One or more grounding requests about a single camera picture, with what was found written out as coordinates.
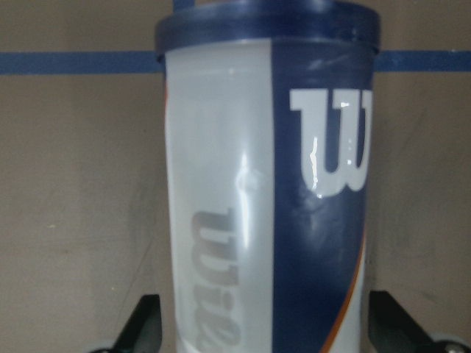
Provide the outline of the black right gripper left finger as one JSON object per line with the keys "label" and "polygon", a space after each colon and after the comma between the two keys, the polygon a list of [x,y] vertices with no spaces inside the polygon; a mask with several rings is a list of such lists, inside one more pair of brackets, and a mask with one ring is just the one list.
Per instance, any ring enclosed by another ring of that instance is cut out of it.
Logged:
{"label": "black right gripper left finger", "polygon": [[160,297],[158,294],[147,294],[140,298],[110,351],[157,353],[161,345]]}

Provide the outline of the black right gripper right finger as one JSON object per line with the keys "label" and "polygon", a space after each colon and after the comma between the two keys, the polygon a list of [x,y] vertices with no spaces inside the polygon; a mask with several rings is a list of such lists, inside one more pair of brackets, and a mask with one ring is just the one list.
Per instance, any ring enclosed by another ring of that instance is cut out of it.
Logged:
{"label": "black right gripper right finger", "polygon": [[376,352],[432,352],[433,340],[384,290],[369,292],[368,337]]}

